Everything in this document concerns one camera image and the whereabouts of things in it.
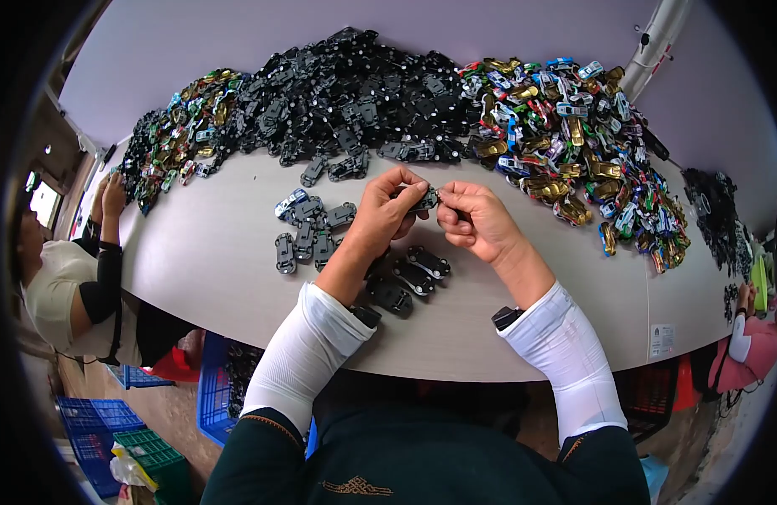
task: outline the worker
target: worker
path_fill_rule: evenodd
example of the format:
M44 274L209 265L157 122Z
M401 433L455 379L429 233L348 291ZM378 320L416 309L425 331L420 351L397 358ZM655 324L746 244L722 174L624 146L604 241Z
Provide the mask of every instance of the worker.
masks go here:
M121 173L100 182L83 237L76 241L45 241L29 206L31 194L21 196L13 231L13 283L34 328L57 352L152 367L197 328L121 288Z
M777 310L774 322L763 321L756 317L755 301L753 281L743 282L730 336L691 353L692 381L704 401L738 393L754 382L761 385L777 361Z
M427 189L405 167L367 184L349 233L301 288L254 371L202 503L649 503L594 329L501 201L460 181L440 188L438 224L492 266L524 311L498 335L551 382L559 457L444 411L386 405L321 421L321 447L305 462L316 395L374 333L347 307L366 268L408 232L407 212Z

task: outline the label sticker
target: label sticker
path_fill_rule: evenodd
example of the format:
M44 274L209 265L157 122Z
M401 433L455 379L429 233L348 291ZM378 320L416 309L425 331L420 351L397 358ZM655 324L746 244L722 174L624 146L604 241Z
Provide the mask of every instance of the label sticker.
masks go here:
M674 325L653 324L649 328L649 360L665 358L674 352Z

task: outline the dark green shirt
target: dark green shirt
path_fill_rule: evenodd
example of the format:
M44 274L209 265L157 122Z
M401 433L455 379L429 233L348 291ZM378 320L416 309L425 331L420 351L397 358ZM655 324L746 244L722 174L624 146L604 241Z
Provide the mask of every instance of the dark green shirt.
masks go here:
M307 460L274 409L243 416L202 503L649 503L630 434L565 440L556 462L502 433L428 409L364 409L319 430Z

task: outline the green bowl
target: green bowl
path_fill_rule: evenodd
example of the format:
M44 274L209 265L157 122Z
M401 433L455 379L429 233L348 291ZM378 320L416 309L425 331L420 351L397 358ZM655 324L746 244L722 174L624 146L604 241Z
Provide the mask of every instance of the green bowl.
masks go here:
M767 310L767 274L764 271L764 258L758 257L750 271L750 280L756 286L756 310Z

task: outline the window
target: window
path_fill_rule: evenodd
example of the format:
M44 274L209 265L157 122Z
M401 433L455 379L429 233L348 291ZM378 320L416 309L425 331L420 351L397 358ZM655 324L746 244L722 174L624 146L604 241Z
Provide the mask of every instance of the window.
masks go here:
M54 225L57 205L60 203L60 193L53 190L43 181L35 190L30 202L30 208L38 213L38 221L41 225L51 229Z

